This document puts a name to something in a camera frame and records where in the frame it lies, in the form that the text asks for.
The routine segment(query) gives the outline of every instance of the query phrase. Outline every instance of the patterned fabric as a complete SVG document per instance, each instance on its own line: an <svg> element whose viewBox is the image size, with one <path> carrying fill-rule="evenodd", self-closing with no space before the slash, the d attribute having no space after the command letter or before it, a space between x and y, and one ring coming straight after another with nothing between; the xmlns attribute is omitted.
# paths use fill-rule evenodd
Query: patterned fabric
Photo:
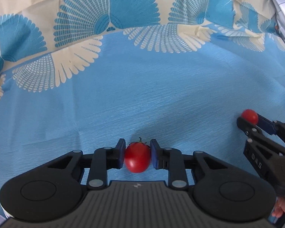
<svg viewBox="0 0 285 228"><path fill-rule="evenodd" d="M271 0L0 0L0 187L119 138L203 150L254 173L236 117L251 108L285 120L275 12Z"/></svg>

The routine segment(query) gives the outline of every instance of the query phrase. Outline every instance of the cherry tomato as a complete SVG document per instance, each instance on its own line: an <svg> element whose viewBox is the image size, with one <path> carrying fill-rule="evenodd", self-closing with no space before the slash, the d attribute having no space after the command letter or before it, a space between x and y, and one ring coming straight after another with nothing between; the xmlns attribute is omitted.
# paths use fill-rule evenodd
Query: cherry tomato
<svg viewBox="0 0 285 228"><path fill-rule="evenodd" d="M259 122L259 117L254 110L244 110L241 114L241 117L254 125L257 125L257 123Z"/></svg>
<svg viewBox="0 0 285 228"><path fill-rule="evenodd" d="M125 150L125 165L132 173L144 172L151 162L151 149L142 142L133 142Z"/></svg>

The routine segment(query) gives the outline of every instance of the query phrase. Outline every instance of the red tomato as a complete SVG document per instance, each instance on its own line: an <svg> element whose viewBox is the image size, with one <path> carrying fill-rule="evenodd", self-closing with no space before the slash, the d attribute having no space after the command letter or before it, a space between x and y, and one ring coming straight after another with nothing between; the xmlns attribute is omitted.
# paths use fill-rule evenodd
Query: red tomato
<svg viewBox="0 0 285 228"><path fill-rule="evenodd" d="M244 110L243 113L241 114L241 117L243 117L245 120L254 125L257 125L257 123L259 122L259 117L257 113L250 109Z"/></svg>
<svg viewBox="0 0 285 228"><path fill-rule="evenodd" d="M125 165L132 173L144 172L151 162L151 149L142 142L133 142L125 150Z"/></svg>

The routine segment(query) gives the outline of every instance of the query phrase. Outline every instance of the ribbed gray panel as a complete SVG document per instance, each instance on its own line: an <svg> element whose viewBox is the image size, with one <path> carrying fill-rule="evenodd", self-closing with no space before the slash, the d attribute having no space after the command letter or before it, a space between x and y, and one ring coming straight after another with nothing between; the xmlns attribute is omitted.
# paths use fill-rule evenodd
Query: ribbed gray panel
<svg viewBox="0 0 285 228"><path fill-rule="evenodd" d="M55 221L30 224L8 219L0 228L273 228L267 220L232 224L200 211L188 194L163 181L113 181L90 191L72 213Z"/></svg>

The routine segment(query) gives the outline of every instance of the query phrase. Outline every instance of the human hand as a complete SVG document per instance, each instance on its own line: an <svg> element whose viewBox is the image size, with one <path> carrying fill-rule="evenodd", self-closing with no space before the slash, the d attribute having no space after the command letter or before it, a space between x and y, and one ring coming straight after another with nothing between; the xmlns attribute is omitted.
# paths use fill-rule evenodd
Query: human hand
<svg viewBox="0 0 285 228"><path fill-rule="evenodd" d="M283 213L285 213L285 198L278 197L276 204L274 205L274 211L271 215L273 217L280 218Z"/></svg>

